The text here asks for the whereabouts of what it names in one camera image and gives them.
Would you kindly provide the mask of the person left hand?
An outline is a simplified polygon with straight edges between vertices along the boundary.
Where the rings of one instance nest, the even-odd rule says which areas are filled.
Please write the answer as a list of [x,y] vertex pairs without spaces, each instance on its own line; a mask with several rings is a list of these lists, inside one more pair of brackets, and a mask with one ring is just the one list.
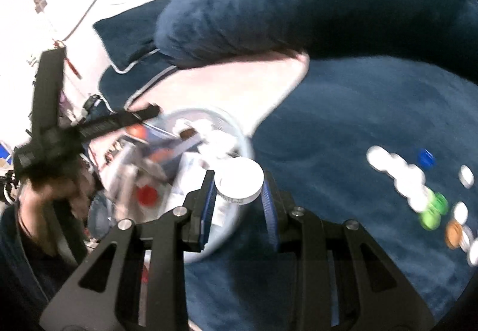
[[49,256],[57,253],[47,213],[54,201],[66,201],[75,218],[85,220],[94,194],[95,182],[86,163],[79,159],[60,177],[32,181],[26,179],[19,195],[19,224],[28,238]]

